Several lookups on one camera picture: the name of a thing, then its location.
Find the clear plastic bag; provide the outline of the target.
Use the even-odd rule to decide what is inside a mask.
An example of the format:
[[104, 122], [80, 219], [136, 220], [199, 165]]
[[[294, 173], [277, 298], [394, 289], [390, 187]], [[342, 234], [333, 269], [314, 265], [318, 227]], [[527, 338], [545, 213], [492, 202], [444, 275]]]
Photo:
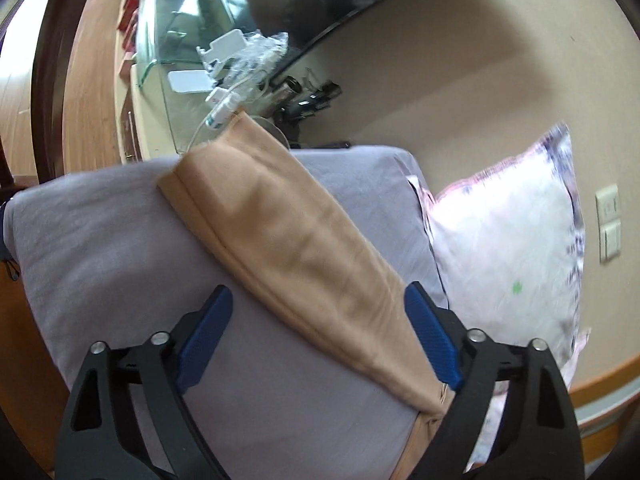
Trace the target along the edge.
[[231, 89], [235, 84], [251, 76], [268, 76], [288, 52], [288, 33], [277, 32], [272, 36], [262, 36], [253, 32], [246, 37], [246, 46], [232, 54], [224, 62], [216, 83]]

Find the tan tights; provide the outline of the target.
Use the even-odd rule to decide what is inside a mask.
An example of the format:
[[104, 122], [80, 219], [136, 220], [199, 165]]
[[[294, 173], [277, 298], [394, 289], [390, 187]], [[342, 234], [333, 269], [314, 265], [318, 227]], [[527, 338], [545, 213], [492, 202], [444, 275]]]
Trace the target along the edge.
[[408, 408], [373, 474], [405, 479], [448, 408], [405, 311], [405, 281], [264, 128], [236, 116], [157, 181], [202, 245], [279, 321]]

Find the white floral pillow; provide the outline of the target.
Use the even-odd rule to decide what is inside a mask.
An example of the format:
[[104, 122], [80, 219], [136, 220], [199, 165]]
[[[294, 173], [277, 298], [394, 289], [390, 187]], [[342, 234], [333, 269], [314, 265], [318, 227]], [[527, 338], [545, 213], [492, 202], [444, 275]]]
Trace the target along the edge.
[[446, 302], [412, 283], [405, 311], [454, 400], [413, 477], [582, 478], [562, 374], [586, 340], [570, 130], [556, 125], [523, 154], [420, 201]]

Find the dark wooden door frame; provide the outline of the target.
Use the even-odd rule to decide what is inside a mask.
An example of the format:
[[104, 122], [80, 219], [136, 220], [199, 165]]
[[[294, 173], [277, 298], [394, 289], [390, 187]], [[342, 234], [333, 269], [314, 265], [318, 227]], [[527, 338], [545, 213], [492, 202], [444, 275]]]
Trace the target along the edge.
[[64, 174], [63, 107], [68, 66], [87, 0], [48, 0], [32, 63], [30, 128], [37, 179]]

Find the beige wall switch plate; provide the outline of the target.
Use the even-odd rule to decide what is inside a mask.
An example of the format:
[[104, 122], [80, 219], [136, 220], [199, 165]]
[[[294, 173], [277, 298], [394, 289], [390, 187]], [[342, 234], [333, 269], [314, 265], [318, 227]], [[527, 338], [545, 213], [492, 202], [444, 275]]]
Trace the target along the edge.
[[616, 184], [596, 193], [599, 227], [600, 263], [607, 263], [622, 251], [622, 220], [620, 220], [620, 191]]

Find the lavender bed sheet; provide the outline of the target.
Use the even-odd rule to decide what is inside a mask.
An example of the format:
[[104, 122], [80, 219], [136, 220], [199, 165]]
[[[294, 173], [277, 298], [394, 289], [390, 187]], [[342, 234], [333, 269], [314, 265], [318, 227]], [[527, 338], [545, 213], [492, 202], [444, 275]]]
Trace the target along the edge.
[[224, 285], [230, 323], [184, 400], [226, 473], [408, 478], [436, 422], [308, 344], [232, 278], [157, 187], [175, 163], [71, 174], [6, 206], [4, 244], [63, 379], [76, 379], [94, 342], [142, 344]]

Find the white charger box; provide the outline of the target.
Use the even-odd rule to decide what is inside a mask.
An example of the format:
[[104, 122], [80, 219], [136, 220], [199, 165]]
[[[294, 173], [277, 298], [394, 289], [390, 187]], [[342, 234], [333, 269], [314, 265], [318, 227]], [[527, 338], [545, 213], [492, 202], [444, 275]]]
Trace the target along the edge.
[[224, 64], [246, 46], [247, 41], [243, 33], [239, 29], [232, 29], [213, 40], [207, 48], [197, 47], [196, 53], [209, 76], [216, 78]]

